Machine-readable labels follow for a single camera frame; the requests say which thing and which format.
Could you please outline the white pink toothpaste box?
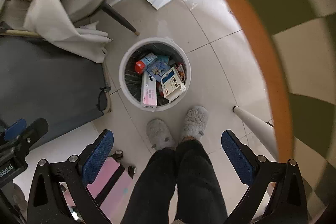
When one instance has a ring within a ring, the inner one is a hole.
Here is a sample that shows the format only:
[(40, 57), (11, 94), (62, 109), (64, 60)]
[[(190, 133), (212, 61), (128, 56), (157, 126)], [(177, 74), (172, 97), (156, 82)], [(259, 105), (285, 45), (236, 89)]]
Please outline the white pink toothpaste box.
[(157, 107), (156, 79), (147, 71), (142, 74), (141, 109), (154, 112)]

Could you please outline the blue red small carton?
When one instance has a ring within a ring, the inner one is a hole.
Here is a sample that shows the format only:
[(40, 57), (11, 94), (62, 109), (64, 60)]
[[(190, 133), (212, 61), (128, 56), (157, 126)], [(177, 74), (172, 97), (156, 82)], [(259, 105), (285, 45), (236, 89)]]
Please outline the blue red small carton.
[(154, 53), (149, 53), (142, 59), (138, 60), (135, 63), (134, 70), (139, 75), (143, 74), (143, 72), (147, 69), (147, 67), (152, 64), (154, 61), (156, 61), (157, 56)]

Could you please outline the white blue medicine box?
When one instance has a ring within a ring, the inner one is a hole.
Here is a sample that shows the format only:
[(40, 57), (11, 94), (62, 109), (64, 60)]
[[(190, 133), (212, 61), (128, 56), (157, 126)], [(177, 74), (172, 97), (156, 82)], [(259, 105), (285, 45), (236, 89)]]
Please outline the white blue medicine box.
[(178, 71), (170, 68), (161, 78), (163, 96), (171, 103), (187, 91)]

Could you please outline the light blue cartoon packet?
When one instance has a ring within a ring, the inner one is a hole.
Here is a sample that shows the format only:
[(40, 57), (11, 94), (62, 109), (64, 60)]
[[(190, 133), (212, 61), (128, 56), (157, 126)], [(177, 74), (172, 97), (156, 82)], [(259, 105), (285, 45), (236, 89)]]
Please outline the light blue cartoon packet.
[(150, 64), (146, 71), (152, 75), (158, 82), (161, 81), (162, 76), (170, 70), (170, 66), (163, 59), (157, 59), (152, 64)]

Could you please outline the red white snack wrapper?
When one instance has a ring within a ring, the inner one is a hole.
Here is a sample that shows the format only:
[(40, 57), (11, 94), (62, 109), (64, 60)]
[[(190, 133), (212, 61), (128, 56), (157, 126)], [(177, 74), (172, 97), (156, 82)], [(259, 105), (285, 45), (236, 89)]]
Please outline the red white snack wrapper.
[(176, 67), (176, 70), (179, 73), (179, 76), (180, 76), (181, 80), (183, 81), (183, 83), (185, 83), (186, 74), (185, 74), (185, 70), (184, 70), (184, 67), (183, 67), (182, 63), (177, 63), (177, 65), (175, 67)]

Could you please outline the white round trash bin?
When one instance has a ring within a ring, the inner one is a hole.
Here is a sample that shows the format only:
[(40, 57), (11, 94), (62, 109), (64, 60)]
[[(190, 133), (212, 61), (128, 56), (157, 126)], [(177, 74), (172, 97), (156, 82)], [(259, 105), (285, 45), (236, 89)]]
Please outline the white round trash bin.
[(164, 111), (186, 95), (191, 82), (190, 62), (172, 39), (143, 39), (123, 56), (119, 82), (126, 98), (137, 108)]

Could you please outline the pink suitcase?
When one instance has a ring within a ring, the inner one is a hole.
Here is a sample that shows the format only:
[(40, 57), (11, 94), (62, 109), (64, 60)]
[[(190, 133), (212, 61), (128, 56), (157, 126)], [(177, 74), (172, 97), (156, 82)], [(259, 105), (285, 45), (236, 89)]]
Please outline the pink suitcase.
[(100, 206), (106, 217), (112, 221), (123, 198), (129, 192), (137, 169), (133, 165), (121, 163), (123, 151), (117, 150), (106, 158), (95, 180), (86, 188)]

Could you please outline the grey folding cot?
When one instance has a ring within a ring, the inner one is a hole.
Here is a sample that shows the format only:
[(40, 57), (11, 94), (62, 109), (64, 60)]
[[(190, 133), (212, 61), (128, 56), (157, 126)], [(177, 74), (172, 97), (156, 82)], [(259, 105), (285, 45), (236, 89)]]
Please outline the grey folding cot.
[(1, 121), (44, 118), (49, 130), (34, 148), (101, 117), (107, 90), (100, 63), (42, 40), (1, 38)]

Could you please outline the person's black trousers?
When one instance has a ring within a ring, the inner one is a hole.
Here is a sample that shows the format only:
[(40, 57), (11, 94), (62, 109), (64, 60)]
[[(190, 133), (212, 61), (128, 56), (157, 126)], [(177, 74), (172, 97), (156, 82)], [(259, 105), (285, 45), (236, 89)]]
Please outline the person's black trousers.
[(224, 223), (228, 217), (212, 162), (201, 142), (190, 139), (151, 156), (134, 186), (122, 223), (169, 223), (174, 193), (178, 194), (177, 221)]

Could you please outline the right grey fuzzy slipper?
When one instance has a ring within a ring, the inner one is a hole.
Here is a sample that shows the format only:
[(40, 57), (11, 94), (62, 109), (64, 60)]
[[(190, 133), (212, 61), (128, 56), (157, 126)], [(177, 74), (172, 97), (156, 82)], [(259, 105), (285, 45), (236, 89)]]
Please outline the right grey fuzzy slipper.
[(193, 106), (185, 116), (181, 140), (192, 137), (200, 140), (204, 134), (209, 120), (209, 112), (203, 106)]

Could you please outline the grey fuzzy slipper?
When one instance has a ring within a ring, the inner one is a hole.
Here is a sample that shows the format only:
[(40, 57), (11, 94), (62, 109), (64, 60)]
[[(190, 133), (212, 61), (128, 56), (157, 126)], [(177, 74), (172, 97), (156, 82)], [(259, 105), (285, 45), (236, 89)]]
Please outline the grey fuzzy slipper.
[(192, 137), (200, 140), (204, 134), (209, 120), (209, 112), (203, 106), (193, 106), (185, 116), (181, 140)]
[(151, 120), (146, 126), (146, 134), (152, 149), (159, 151), (164, 148), (174, 148), (175, 140), (164, 121), (160, 119)]

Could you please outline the left grey fuzzy slipper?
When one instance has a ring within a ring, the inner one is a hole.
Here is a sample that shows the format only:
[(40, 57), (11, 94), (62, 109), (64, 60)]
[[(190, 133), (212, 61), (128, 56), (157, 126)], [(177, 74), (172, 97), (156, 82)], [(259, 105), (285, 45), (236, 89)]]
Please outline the left grey fuzzy slipper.
[(175, 140), (164, 121), (160, 119), (151, 120), (146, 126), (146, 134), (152, 149), (159, 151), (164, 148), (174, 148)]

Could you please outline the white cloth on chair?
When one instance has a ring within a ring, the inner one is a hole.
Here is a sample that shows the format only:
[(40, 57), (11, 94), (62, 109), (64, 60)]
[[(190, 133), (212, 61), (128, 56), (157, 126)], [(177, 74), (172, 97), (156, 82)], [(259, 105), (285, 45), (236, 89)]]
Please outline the white cloth on chair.
[(75, 23), (90, 17), (104, 1), (33, 0), (23, 26), (63, 50), (103, 63), (108, 34), (97, 30), (96, 23), (82, 27), (75, 27)]

